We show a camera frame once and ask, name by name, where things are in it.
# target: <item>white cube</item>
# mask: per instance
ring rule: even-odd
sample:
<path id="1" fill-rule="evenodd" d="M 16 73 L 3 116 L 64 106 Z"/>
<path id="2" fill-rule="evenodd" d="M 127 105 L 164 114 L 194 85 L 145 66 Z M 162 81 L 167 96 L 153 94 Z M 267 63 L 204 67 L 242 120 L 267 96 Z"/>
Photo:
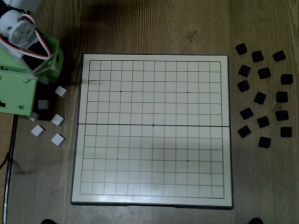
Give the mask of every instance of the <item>white cube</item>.
<path id="1" fill-rule="evenodd" d="M 29 120 L 37 121 L 39 119 L 39 115 L 37 113 L 32 112 L 30 116 L 27 116 Z"/>
<path id="2" fill-rule="evenodd" d="M 62 124 L 62 122 L 64 121 L 64 118 L 61 117 L 60 115 L 56 114 L 53 119 L 52 119 L 52 123 L 56 124 L 57 126 L 60 126 Z"/>
<path id="3" fill-rule="evenodd" d="M 65 97 L 67 90 L 65 88 L 62 88 L 61 86 L 57 87 L 57 89 L 55 90 L 55 93 L 59 96 L 61 96 L 62 98 Z"/>
<path id="4" fill-rule="evenodd" d="M 56 134 L 52 139 L 51 142 L 53 142 L 55 145 L 60 146 L 64 142 L 65 138 L 62 137 L 60 134 Z"/>
<path id="5" fill-rule="evenodd" d="M 31 133 L 33 133 L 36 137 L 41 136 L 44 133 L 44 129 L 37 125 L 35 128 L 31 130 Z"/>
<path id="6" fill-rule="evenodd" d="M 46 99 L 42 99 L 38 101 L 38 109 L 41 111 L 48 110 L 50 108 L 50 103 Z"/>

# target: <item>black cube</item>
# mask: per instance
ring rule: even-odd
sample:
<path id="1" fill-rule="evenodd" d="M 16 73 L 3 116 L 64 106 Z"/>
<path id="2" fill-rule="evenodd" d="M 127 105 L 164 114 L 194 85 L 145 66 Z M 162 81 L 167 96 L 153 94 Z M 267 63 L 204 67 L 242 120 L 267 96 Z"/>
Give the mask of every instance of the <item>black cube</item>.
<path id="1" fill-rule="evenodd" d="M 251 68 L 247 65 L 242 65 L 240 70 L 239 70 L 239 74 L 241 76 L 244 76 L 244 77 L 248 77 L 248 74 L 250 72 Z"/>
<path id="2" fill-rule="evenodd" d="M 293 83 L 293 75 L 283 74 L 280 78 L 282 85 L 291 85 Z"/>
<path id="3" fill-rule="evenodd" d="M 287 92 L 277 92 L 276 93 L 276 101 L 278 103 L 288 102 L 288 93 Z"/>
<path id="4" fill-rule="evenodd" d="M 280 136 L 283 138 L 290 138 L 292 136 L 292 128 L 291 127 L 280 128 Z"/>
<path id="5" fill-rule="evenodd" d="M 267 116 L 257 119 L 258 125 L 260 128 L 266 127 L 270 125 L 269 119 Z"/>
<path id="6" fill-rule="evenodd" d="M 259 147 L 262 147 L 262 148 L 270 148 L 270 145 L 271 145 L 271 139 L 266 138 L 266 137 L 261 137 L 261 138 L 260 138 L 260 141 L 259 141 L 259 143 L 258 143 L 258 146 L 259 146 Z"/>
<path id="7" fill-rule="evenodd" d="M 251 133 L 251 130 L 248 126 L 244 126 L 243 128 L 238 130 L 238 133 L 241 136 L 241 138 L 245 138 L 247 135 Z"/>
<path id="8" fill-rule="evenodd" d="M 263 60 L 263 54 L 262 52 L 259 51 L 255 51 L 252 53 L 252 59 L 254 62 L 261 62 Z"/>
<path id="9" fill-rule="evenodd" d="M 241 114 L 241 116 L 242 116 L 242 118 L 243 118 L 244 120 L 246 120 L 246 119 L 248 119 L 248 118 L 251 118 L 251 117 L 253 116 L 253 112 L 252 112 L 252 110 L 250 109 L 250 107 L 248 107 L 248 108 L 245 109 L 245 110 L 242 110 L 242 111 L 240 112 L 240 114 Z"/>
<path id="10" fill-rule="evenodd" d="M 276 52 L 275 54 L 273 54 L 273 58 L 276 62 L 282 61 L 286 59 L 285 53 L 283 50 Z"/>
<path id="11" fill-rule="evenodd" d="M 271 72 L 269 68 L 263 68 L 258 71 L 258 75 L 260 79 L 269 78 L 271 77 Z"/>
<path id="12" fill-rule="evenodd" d="M 257 92 L 256 97 L 254 98 L 254 102 L 263 105 L 266 100 L 267 95 L 261 92 Z"/>
<path id="13" fill-rule="evenodd" d="M 239 82 L 238 87 L 239 87 L 241 92 L 247 91 L 250 88 L 249 83 L 247 82 L 247 80 Z"/>
<path id="14" fill-rule="evenodd" d="M 276 119 L 278 121 L 280 121 L 280 120 L 288 120 L 289 119 L 289 113 L 288 113 L 288 111 L 277 111 L 275 114 L 276 114 Z"/>
<path id="15" fill-rule="evenodd" d="M 247 47 L 244 43 L 239 44 L 235 49 L 237 50 L 239 55 L 247 53 Z"/>

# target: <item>game board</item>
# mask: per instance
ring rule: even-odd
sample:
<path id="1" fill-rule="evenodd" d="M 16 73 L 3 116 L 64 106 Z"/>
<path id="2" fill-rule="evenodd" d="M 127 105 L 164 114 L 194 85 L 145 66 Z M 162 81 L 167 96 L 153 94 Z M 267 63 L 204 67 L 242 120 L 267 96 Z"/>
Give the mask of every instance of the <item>game board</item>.
<path id="1" fill-rule="evenodd" d="M 71 201 L 231 207 L 228 57 L 84 55 Z"/>

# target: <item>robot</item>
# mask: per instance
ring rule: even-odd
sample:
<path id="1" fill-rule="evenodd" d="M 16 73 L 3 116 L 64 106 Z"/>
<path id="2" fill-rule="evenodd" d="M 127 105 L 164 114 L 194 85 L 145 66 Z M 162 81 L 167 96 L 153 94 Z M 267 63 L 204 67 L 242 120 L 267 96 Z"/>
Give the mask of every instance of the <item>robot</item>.
<path id="1" fill-rule="evenodd" d="M 28 14 L 41 0 L 0 0 L 0 112 L 29 116 L 37 82 L 58 79 L 64 54 Z"/>

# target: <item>cable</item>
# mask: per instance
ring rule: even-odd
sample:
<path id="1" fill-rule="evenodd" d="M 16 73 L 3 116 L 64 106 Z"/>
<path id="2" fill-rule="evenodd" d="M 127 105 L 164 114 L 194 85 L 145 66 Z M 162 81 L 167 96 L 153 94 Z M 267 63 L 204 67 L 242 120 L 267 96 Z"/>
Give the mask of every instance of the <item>cable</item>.
<path id="1" fill-rule="evenodd" d="M 44 37 L 42 36 L 42 34 L 40 33 L 40 31 L 38 30 L 38 28 L 36 27 L 36 22 L 34 21 L 34 19 L 28 15 L 28 14 L 23 14 L 22 18 L 26 19 L 27 21 L 29 21 L 31 23 L 31 25 L 34 27 L 35 32 L 36 32 L 36 36 L 38 38 L 38 40 L 40 41 L 40 43 L 42 44 L 43 48 L 45 49 L 45 51 L 47 52 L 47 54 L 49 56 L 52 55 L 52 50 L 49 47 L 48 43 L 46 42 L 46 40 L 44 39 Z"/>
<path id="2" fill-rule="evenodd" d="M 0 169 L 2 169 L 2 168 L 4 167 L 5 163 L 6 163 L 7 160 L 9 159 L 9 153 L 10 153 L 10 152 L 8 152 L 8 153 L 6 154 L 6 157 L 5 157 L 4 161 L 3 161 L 3 162 L 1 163 L 1 165 L 0 165 Z"/>
<path id="3" fill-rule="evenodd" d="M 12 51 L 16 51 L 16 52 L 19 52 L 21 54 L 28 55 L 28 56 L 31 56 L 31 57 L 34 57 L 34 58 L 38 58 L 38 59 L 42 59 L 42 60 L 48 60 L 48 59 L 50 59 L 52 57 L 52 55 L 53 55 L 52 54 L 52 50 L 49 47 L 49 45 L 46 42 L 46 40 L 44 39 L 44 37 L 42 36 L 42 34 L 37 29 L 36 22 L 34 21 L 34 19 L 30 15 L 28 15 L 28 14 L 23 14 L 21 17 L 24 18 L 24 19 L 26 19 L 34 27 L 37 39 L 39 40 L 39 42 L 41 43 L 41 45 L 45 49 L 47 55 L 41 55 L 41 54 L 35 53 L 33 51 L 20 48 L 20 47 L 14 45 L 12 43 L 9 43 L 8 41 L 6 41 L 4 39 L 4 37 L 3 37 L 2 34 L 0 34 L 0 42 L 3 45 L 5 45 L 8 49 L 10 49 Z"/>

